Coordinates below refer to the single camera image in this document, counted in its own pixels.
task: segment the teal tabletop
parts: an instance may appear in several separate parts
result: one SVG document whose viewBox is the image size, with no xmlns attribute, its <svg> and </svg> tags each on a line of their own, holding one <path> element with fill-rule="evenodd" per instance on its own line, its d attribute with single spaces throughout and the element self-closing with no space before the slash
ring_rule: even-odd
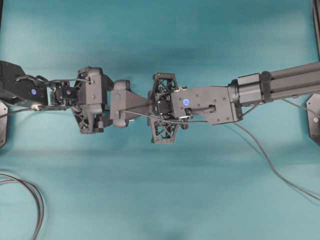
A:
<svg viewBox="0 0 320 240">
<path fill-rule="evenodd" d="M 4 0 L 0 59 L 48 79 L 101 67 L 146 97 L 156 72 L 189 88 L 226 86 L 317 62 L 318 52 L 311 0 Z M 275 101 L 240 124 L 281 174 L 320 192 L 306 112 Z M 40 240 L 319 238 L 320 203 L 277 178 L 232 124 L 192 125 L 162 145 L 144 117 L 85 135 L 70 110 L 22 112 L 9 117 L 7 137 L 0 172 L 43 193 Z M 31 239 L 35 224 L 28 192 L 1 186 L 0 239 Z"/>
</svg>

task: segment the cable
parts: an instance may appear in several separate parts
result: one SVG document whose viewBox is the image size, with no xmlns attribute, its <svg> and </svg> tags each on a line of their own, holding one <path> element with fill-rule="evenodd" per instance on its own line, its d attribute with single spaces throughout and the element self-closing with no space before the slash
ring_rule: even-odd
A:
<svg viewBox="0 0 320 240">
<path fill-rule="evenodd" d="M 215 112 L 215 111 L 216 111 L 216 107 L 211 106 L 211 107 L 202 108 L 202 109 L 191 109 L 191 114 L 192 115 L 203 115 L 203 114 L 207 114 L 207 113 L 211 113 L 211 112 Z"/>
<path fill-rule="evenodd" d="M 85 79 L 55 79 L 55 80 L 50 80 L 49 83 L 61 83 L 61 82 L 73 82 L 73 81 L 81 81 L 81 82 L 86 82 L 86 83 L 91 83 L 89 80 Z"/>
<path fill-rule="evenodd" d="M 23 108 L 23 109 L 19 109 L 19 110 L 15 110 L 15 111 L 10 111 L 10 112 L 8 112 L 6 114 L 0 115 L 0 119 L 5 118 L 5 117 L 10 116 L 10 115 L 13 115 L 13 114 L 20 113 L 20 112 L 25 112 L 25 111 L 34 111 L 34 109 L 32 109 L 32 108 Z"/>
<path fill-rule="evenodd" d="M 139 116 L 144 116 L 150 119 L 154 119 L 154 120 L 159 120 L 165 123 L 169 123 L 169 124 L 208 124 L 208 121 L 186 121 L 186 122 L 181 122 L 181 121 L 174 121 L 174 120 L 164 120 L 161 119 L 159 117 L 156 116 L 150 116 L 147 114 L 143 114 L 143 113 L 139 113 L 139 112 L 135 112 L 135 111 L 128 111 L 128 110 L 120 110 L 120 112 L 123 113 L 128 113 L 128 114 L 135 114 L 135 115 L 139 115 Z"/>
<path fill-rule="evenodd" d="M 289 184 L 290 186 L 294 187 L 295 189 L 297 189 L 298 191 L 301 191 L 305 194 L 307 194 L 308 196 L 320 201 L 320 197 L 317 197 L 315 195 L 313 195 L 312 193 L 304 190 L 303 188 L 299 187 L 298 185 L 292 183 L 291 181 L 289 181 L 288 179 L 286 179 L 285 177 L 283 177 L 275 168 L 275 166 L 273 165 L 271 159 L 269 158 L 268 154 L 266 153 L 266 151 L 264 150 L 264 148 L 262 147 L 261 143 L 258 141 L 258 139 L 250 132 L 248 131 L 246 128 L 244 128 L 243 126 L 241 126 L 240 124 L 233 122 L 234 125 L 236 125 L 238 128 L 240 128 L 241 130 L 243 130 L 244 132 L 246 132 L 254 141 L 255 143 L 258 145 L 258 147 L 260 148 L 261 152 L 263 153 L 267 163 L 269 164 L 269 166 L 271 167 L 272 171 L 275 173 L 275 175 L 277 175 L 281 180 L 283 180 L 284 182 L 286 182 L 287 184 Z"/>
<path fill-rule="evenodd" d="M 250 113 L 252 110 L 254 110 L 256 107 L 258 107 L 258 105 L 254 105 L 252 108 L 250 108 L 248 111 L 246 111 L 244 114 L 242 114 L 242 117 L 244 115 L 247 115 L 248 113 Z"/>
<path fill-rule="evenodd" d="M 34 233 L 33 233 L 33 236 L 32 236 L 32 240 L 35 240 L 38 236 L 38 233 L 40 231 L 40 228 L 42 226 L 42 223 L 43 223 L 43 220 L 44 220 L 44 215 L 45 215 L 45 203 L 44 203 L 44 200 L 43 200 L 43 197 L 40 193 L 40 191 L 38 190 L 38 188 L 36 186 L 34 186 L 32 183 L 30 182 L 27 182 L 27 181 L 24 181 L 24 180 L 20 180 L 18 178 L 15 178 L 13 176 L 10 176 L 10 175 L 7 175 L 7 174 L 3 174 L 3 173 L 0 173 L 0 177 L 3 177 L 3 178 L 7 178 L 9 180 L 3 180 L 3 181 L 0 181 L 0 185 L 2 184 L 9 184 L 9 183 L 18 183 L 18 184 L 21 184 L 25 189 L 27 189 L 27 191 L 29 193 L 31 193 L 33 199 L 34 199 L 34 202 L 35 202 L 35 205 L 36 205 L 36 209 L 37 209 L 37 221 L 36 221 L 36 228 L 34 230 Z"/>
<path fill-rule="evenodd" d="M 309 111 L 310 113 L 313 113 L 315 116 L 317 116 L 318 118 L 320 118 L 320 115 L 319 115 L 318 113 L 316 113 L 315 111 L 312 111 L 312 110 L 309 109 L 309 108 L 306 108 L 306 107 L 304 107 L 304 106 L 300 106 L 300 105 L 298 105 L 298 104 L 295 104 L 294 102 L 289 101 L 289 100 L 287 100 L 287 99 L 281 99 L 281 100 L 284 101 L 284 102 L 286 102 L 286 103 L 288 103 L 288 104 L 291 104 L 291 105 L 293 105 L 293 106 L 295 106 L 295 107 L 297 107 L 297 108 L 303 109 L 303 110 L 305 110 L 305 111 Z"/>
</svg>

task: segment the joint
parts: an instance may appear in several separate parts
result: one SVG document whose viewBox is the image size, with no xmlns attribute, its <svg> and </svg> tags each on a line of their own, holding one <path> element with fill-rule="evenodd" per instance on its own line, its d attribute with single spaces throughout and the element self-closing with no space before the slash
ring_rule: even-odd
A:
<svg viewBox="0 0 320 240">
<path fill-rule="evenodd" d="M 263 101 L 259 73 L 238 77 L 239 104 L 242 107 L 256 105 Z"/>
<path fill-rule="evenodd" d="M 263 97 L 263 101 L 265 103 L 270 103 L 272 102 L 272 98 L 271 98 L 271 78 L 272 75 L 270 72 L 268 71 L 263 71 L 260 75 L 259 75 L 259 79 L 260 79 L 260 87 L 261 87 L 261 91 L 262 91 L 262 97 Z"/>
</svg>

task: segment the metal bracket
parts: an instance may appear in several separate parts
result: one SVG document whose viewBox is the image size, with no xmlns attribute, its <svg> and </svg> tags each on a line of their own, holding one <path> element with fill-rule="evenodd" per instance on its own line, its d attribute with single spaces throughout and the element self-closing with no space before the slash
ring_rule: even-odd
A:
<svg viewBox="0 0 320 240">
<path fill-rule="evenodd" d="M 8 107 L 0 101 L 0 116 L 8 113 Z M 0 148 L 5 145 L 7 141 L 7 121 L 8 117 L 0 118 Z"/>
<path fill-rule="evenodd" d="M 313 94 L 306 102 L 306 107 L 320 114 L 320 94 Z M 309 136 L 320 145 L 320 119 L 308 111 Z"/>
</svg>

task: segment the blue led light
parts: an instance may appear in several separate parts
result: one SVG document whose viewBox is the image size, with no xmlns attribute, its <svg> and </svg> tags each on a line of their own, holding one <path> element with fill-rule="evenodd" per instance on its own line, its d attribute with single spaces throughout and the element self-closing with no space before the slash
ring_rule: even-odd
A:
<svg viewBox="0 0 320 240">
<path fill-rule="evenodd" d="M 188 106 L 189 104 L 190 104 L 189 99 L 186 98 L 183 100 L 183 105 Z"/>
</svg>

